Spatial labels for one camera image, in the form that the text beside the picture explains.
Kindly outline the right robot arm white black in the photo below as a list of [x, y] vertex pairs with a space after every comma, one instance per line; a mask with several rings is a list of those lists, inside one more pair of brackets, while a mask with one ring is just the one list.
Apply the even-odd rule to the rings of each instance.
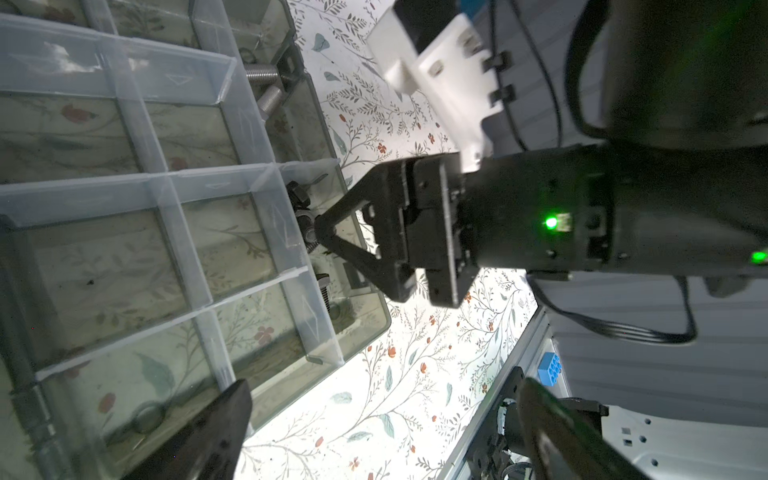
[[369, 47], [422, 91], [457, 151], [373, 167], [315, 222], [394, 301], [426, 274], [458, 306], [481, 268], [702, 278], [767, 274], [767, 5], [590, 1], [564, 93], [587, 145], [500, 156], [509, 57], [456, 1], [397, 1]]

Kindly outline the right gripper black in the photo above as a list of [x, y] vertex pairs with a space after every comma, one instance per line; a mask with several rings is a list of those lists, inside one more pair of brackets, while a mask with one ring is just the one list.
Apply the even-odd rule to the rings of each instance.
[[514, 154], [469, 174], [455, 155], [423, 158], [407, 181], [405, 166], [376, 165], [315, 221], [318, 241], [393, 302], [413, 295], [414, 268], [425, 271], [433, 304], [455, 308], [482, 268], [560, 275], [611, 261], [603, 148]]

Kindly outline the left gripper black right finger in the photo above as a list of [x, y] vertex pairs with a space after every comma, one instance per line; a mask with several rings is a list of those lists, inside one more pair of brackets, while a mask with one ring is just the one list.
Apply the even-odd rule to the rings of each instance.
[[536, 380], [523, 380], [517, 406], [535, 479], [647, 477]]

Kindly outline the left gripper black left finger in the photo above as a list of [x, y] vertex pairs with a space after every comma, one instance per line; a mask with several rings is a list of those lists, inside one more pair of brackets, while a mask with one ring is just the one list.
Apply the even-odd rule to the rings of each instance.
[[237, 380], [124, 477], [232, 479], [251, 412], [248, 382]]

